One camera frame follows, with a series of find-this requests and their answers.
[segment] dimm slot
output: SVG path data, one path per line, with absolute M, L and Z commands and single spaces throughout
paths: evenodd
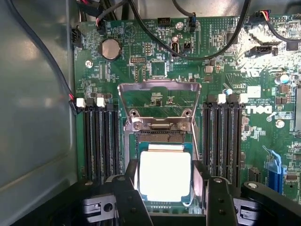
M 95 115 L 95 179 L 102 182 L 102 136 L 100 112 L 94 112 Z
M 204 139 L 204 148 L 203 148 L 203 159 L 205 166 L 209 166 L 210 159 L 210 115 L 211 115 L 211 106 L 207 103 L 203 105 L 203 139 Z
M 93 154 L 93 138 L 91 128 L 91 112 L 84 113 L 84 142 L 85 142 L 85 174 L 88 180 L 93 179 L 92 171 L 92 154 Z
M 103 150 L 103 176 L 104 181 L 110 176 L 110 127 L 109 127 L 109 112 L 101 112 L 103 122 L 102 126 L 102 150 Z
M 220 166 L 221 166 L 221 173 L 220 176 L 226 178 L 227 175 L 227 145 L 228 145 L 228 105 L 223 104 L 221 109 L 221 133 L 222 137 L 220 139 L 220 147 L 221 147 L 221 159 L 220 159 Z
M 237 97 L 230 95 L 228 108 L 228 136 L 227 136 L 227 176 L 226 178 L 235 186 L 240 184 L 240 139 L 241 139 L 241 106 Z
M 114 174 L 120 174 L 120 157 L 119 157 L 119 113 L 118 111 L 113 112 L 113 160 L 114 160 Z
M 212 110 L 212 141 L 211 141 L 211 164 L 212 168 L 211 176 L 218 176 L 218 161 L 219 161 L 219 109 L 216 103 L 213 104 Z

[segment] chip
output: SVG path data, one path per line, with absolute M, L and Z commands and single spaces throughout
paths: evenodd
M 286 97 L 282 97 L 282 98 L 281 98 L 281 104 L 282 104 L 282 105 L 287 104 L 287 99 L 286 99 Z
M 291 175 L 287 174 L 286 175 L 286 180 L 297 180 L 297 179 L 298 179 L 298 176 L 295 174 L 291 174 Z
M 227 33 L 227 35 L 226 35 L 227 43 L 230 42 L 230 39 L 232 38 L 233 34 L 234 34 L 234 33 Z M 237 37 L 234 39 L 233 44 L 238 44 L 238 39 L 237 39 Z
M 280 93 L 288 93 L 290 91 L 290 87 L 286 84 L 282 84 L 279 87 L 279 92 Z
M 276 105 L 280 105 L 281 104 L 281 97 L 277 97 L 276 98 Z
M 161 101 L 160 100 L 156 100 L 156 106 L 160 107 L 161 106 Z
M 213 66 L 207 65 L 205 66 L 205 73 L 212 73 L 213 72 Z
M 287 51 L 298 51 L 299 43 L 298 42 L 287 42 L 286 43 L 286 50 Z

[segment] white label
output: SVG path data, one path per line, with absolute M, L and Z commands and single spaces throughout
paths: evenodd
M 247 109 L 247 113 L 248 114 L 262 114 L 262 113 L 266 113 L 266 114 L 272 114 L 272 106 L 268 105 L 268 106 L 254 106 L 254 105 L 247 105 L 246 106 Z
M 249 98 L 260 98 L 261 97 L 261 86 L 248 86 L 247 94 Z

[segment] metal lever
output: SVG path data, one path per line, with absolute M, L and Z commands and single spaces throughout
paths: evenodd
M 193 123 L 194 115 L 196 112 L 196 108 L 198 105 L 198 99 L 201 91 L 201 84 L 197 82 L 178 82 L 172 79 L 149 79 L 147 81 L 143 81 L 141 83 L 121 83 L 118 85 L 118 94 L 121 99 L 122 105 L 127 113 L 127 120 L 131 124 L 132 120 L 130 114 L 127 110 L 126 101 L 124 99 L 124 93 L 128 91 L 148 91 L 154 87 L 165 87 L 168 90 L 187 90 L 196 92 L 196 98 L 192 108 L 192 114 L 190 116 L 190 123 Z

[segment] capacitor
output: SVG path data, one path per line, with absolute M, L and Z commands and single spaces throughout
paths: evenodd
M 275 78 L 275 83 L 277 85 L 286 84 L 290 80 L 290 77 L 287 74 L 279 75 Z
M 233 90 L 232 90 L 232 89 L 224 89 L 222 92 L 223 92 L 224 94 L 226 94 L 227 96 L 233 94 Z
M 284 125 L 285 125 L 285 123 L 284 123 L 284 121 L 282 121 L 282 120 L 277 120 L 276 121 L 276 127 L 277 128 L 283 128 L 284 127 Z

